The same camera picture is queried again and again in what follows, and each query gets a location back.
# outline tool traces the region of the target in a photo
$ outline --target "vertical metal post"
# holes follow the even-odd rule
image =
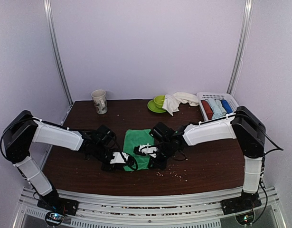
[[[51,41],[53,45],[53,51],[54,51],[54,56],[55,56],[55,62],[56,66],[58,69],[58,74],[61,79],[62,86],[64,88],[66,98],[69,102],[69,105],[73,104],[73,100],[70,94],[70,90],[68,87],[68,84],[66,82],[66,77],[64,73],[64,69],[61,63],[61,58],[60,58],[60,53],[58,50],[58,45],[57,45],[57,39],[56,39],[56,34],[55,34],[55,29],[54,29],[54,23],[53,23],[53,15],[52,15],[52,9],[51,9],[51,0],[44,0],[44,5],[45,5],[45,12],[46,12],[46,17],[47,17],[47,23],[49,26],[50,30],[50,35],[51,35]]]
[[[235,88],[236,88],[238,76],[240,73],[240,67],[242,65],[242,56],[243,56],[244,49],[246,47],[248,32],[250,28],[252,7],[253,7],[253,0],[246,0],[243,22],[242,22],[242,29],[241,29],[241,36],[240,36],[239,45],[237,48],[236,57],[235,57],[235,64],[232,70],[229,86],[227,89],[227,93],[231,95],[234,95],[235,93]]]

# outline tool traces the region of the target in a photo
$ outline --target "green cloth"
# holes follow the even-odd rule
[[[133,153],[134,147],[140,145],[147,145],[149,143],[150,146],[154,145],[154,138],[149,135],[150,129],[147,130],[127,130],[125,135],[125,140],[123,143],[123,151],[127,154],[132,155],[138,164],[137,170],[147,170],[148,164],[150,160],[150,156],[141,156]],[[124,167],[125,171],[132,171],[128,166]]]

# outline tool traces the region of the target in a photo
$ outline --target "mug handle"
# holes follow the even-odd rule
[[[99,102],[100,102],[100,106],[102,107],[102,109],[106,108],[106,105],[104,104],[103,99],[100,99]]]

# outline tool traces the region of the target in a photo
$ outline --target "red rolled towel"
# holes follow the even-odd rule
[[[201,102],[208,117],[208,120],[211,120],[213,116],[213,111],[211,110],[209,103],[205,100],[201,100]]]

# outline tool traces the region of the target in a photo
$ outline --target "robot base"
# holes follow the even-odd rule
[[[76,215],[77,208],[78,208],[78,201],[72,200],[72,199],[64,199],[64,198],[59,198],[61,201],[61,204],[65,206],[65,214],[67,215]],[[47,204],[45,204],[42,200],[39,200],[37,203],[37,206],[39,208],[43,208],[46,210],[52,210]]]
[[[222,200],[221,205],[224,215],[251,210],[252,208],[261,206],[262,203],[259,194],[257,193],[253,196],[255,196],[253,200],[251,200],[251,198],[243,198],[242,196]]]

